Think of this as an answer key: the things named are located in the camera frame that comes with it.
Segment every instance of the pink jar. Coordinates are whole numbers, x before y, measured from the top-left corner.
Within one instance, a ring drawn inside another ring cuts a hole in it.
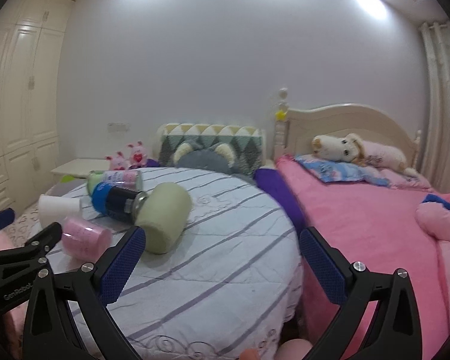
[[[68,217],[62,226],[62,245],[66,254],[96,263],[112,243],[112,232],[78,217]]]

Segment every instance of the yellow star decoration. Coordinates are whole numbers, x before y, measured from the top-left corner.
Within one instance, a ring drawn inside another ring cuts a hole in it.
[[[275,119],[277,120],[277,122],[284,122],[286,118],[287,113],[285,111],[278,110],[277,112],[275,112]]]

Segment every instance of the bedpost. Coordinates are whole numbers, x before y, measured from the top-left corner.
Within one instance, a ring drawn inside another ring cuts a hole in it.
[[[274,161],[277,161],[285,153],[285,142],[287,132],[288,89],[281,88],[278,91],[280,102],[275,112],[275,134],[274,134]]]
[[[287,122],[275,121],[275,135],[274,135],[274,161],[277,161],[285,154],[285,132]]]
[[[412,160],[412,168],[414,169],[416,169],[416,161],[419,159],[421,140],[422,140],[422,130],[418,130],[415,135],[415,140],[413,141],[413,143],[415,144],[415,154]]]

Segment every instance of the cylindrical container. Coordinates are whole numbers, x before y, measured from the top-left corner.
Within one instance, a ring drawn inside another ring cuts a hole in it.
[[[103,215],[120,222],[134,223],[147,198],[146,192],[98,183],[91,195],[91,204]]]
[[[38,218],[42,228],[62,221],[67,216],[82,216],[79,198],[41,195],[38,199]]]
[[[143,189],[142,174],[138,170],[93,170],[87,179],[88,194],[94,192],[98,183],[112,184],[117,187],[141,191]]]
[[[145,230],[145,250],[167,253],[182,234],[191,209],[192,199],[185,188],[176,183],[157,185],[135,220]]]
[[[109,229],[82,218],[66,218],[62,233],[65,253],[91,263],[96,263],[112,243],[112,232]]]

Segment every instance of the bed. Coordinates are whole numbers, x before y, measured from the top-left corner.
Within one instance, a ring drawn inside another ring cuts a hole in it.
[[[414,287],[420,313],[423,359],[430,360],[450,333],[448,287],[444,266],[447,254],[415,221],[415,210],[426,192],[393,190],[366,183],[324,184],[293,160],[311,154],[312,138],[330,134],[343,137],[357,133],[365,140],[393,145],[415,167],[420,133],[415,140],[384,113],[363,105],[340,104],[309,111],[290,110],[282,150],[286,156],[277,169],[299,200],[309,223],[348,261],[361,261],[375,272],[393,273],[406,268]],[[305,262],[302,306],[307,336],[316,342],[334,317],[332,305]],[[358,349],[371,321],[370,304],[344,358]]]
[[[247,148],[241,155],[248,170],[265,164],[262,132],[253,127],[174,123],[162,126],[157,137],[154,153],[162,165],[191,137]],[[172,167],[140,171],[148,192],[167,181],[183,186],[193,209],[174,248],[165,255],[145,252],[119,300],[108,306],[124,335],[144,359],[235,359],[250,347],[272,359],[301,295],[303,268],[292,222],[267,193],[240,178]],[[84,184],[64,196],[80,197],[84,218],[112,229],[114,244],[128,228],[99,215]],[[47,257],[55,273],[83,263],[64,254],[60,243]],[[78,305],[70,308],[87,349],[100,358]]]

